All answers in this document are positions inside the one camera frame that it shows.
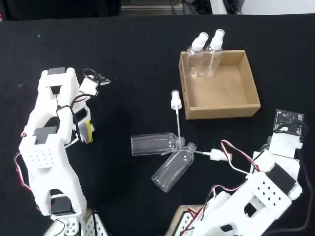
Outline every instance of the brown cardboard box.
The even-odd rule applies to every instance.
[[[182,52],[179,61],[186,119],[251,117],[260,108],[245,51],[224,51],[217,74],[207,80],[186,79]]]

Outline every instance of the clear plastic bottle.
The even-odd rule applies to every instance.
[[[222,43],[224,37],[224,30],[217,29],[215,36],[212,38],[211,43],[205,48],[205,54],[210,54],[210,65],[209,65],[209,78],[212,78],[216,75],[221,57],[222,57]]]
[[[209,74],[207,67],[204,63],[204,51],[203,47],[205,46],[208,40],[207,33],[202,32],[191,44],[191,46],[186,50],[188,53],[186,59],[186,67],[188,70],[188,76],[190,80],[196,78],[204,77]]]
[[[152,181],[164,192],[168,192],[193,162],[196,145],[189,143],[174,152],[152,176]]]
[[[134,135],[131,137],[131,154],[133,156],[162,154],[172,152],[185,145],[183,137],[173,133]]]

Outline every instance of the circuit board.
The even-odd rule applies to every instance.
[[[274,129],[278,128],[280,125],[288,122],[303,122],[304,114],[288,112],[283,110],[276,110],[276,117],[274,123]],[[303,127],[299,124],[288,125],[286,130],[282,130],[283,133],[293,134],[301,136],[303,132]]]

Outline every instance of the black cloth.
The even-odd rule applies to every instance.
[[[314,21],[311,14],[0,23],[0,228],[7,232],[3,235],[42,235],[51,222],[19,185],[12,158],[34,108],[41,71],[52,67],[75,68],[79,82],[86,67],[112,80],[101,88],[98,102],[88,102],[97,128],[93,143],[75,144],[67,154],[88,204],[114,236],[163,235],[179,205],[202,204],[213,184],[240,184],[244,175],[227,163],[196,154],[178,183],[164,193],[151,176],[167,157],[130,154],[131,135],[177,132],[170,92],[181,89],[180,51],[201,31],[211,37],[217,28],[226,32],[224,49],[246,50],[261,109],[252,118],[214,120],[185,120],[181,109],[186,142],[209,151],[227,139],[251,155],[271,135],[276,109],[301,112],[310,127],[302,153],[314,184]],[[233,162],[242,169],[250,167],[236,153]],[[309,196],[301,173],[304,193],[272,228],[303,224]],[[310,226],[291,235],[313,235],[313,230]]]

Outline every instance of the robotic arm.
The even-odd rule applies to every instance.
[[[181,221],[174,235],[262,235],[302,193],[297,181],[300,164],[294,154],[302,147],[302,131],[304,134],[307,131],[303,119],[303,114],[277,110],[274,133],[267,145],[269,148],[253,154],[259,171],[251,166],[243,184],[235,189],[223,187],[236,192],[233,195],[220,192],[189,222]]]
[[[87,202],[65,148],[77,140],[93,140],[94,127],[86,100],[98,94],[99,86],[108,83],[93,73],[85,75],[79,86],[73,68],[53,68],[41,74],[36,104],[21,134],[19,150],[35,201],[41,213],[53,220],[71,219],[76,225],[83,221]],[[47,127],[51,118],[58,118],[59,125]],[[53,189],[60,194],[51,196]],[[67,235],[75,235],[78,229]]]

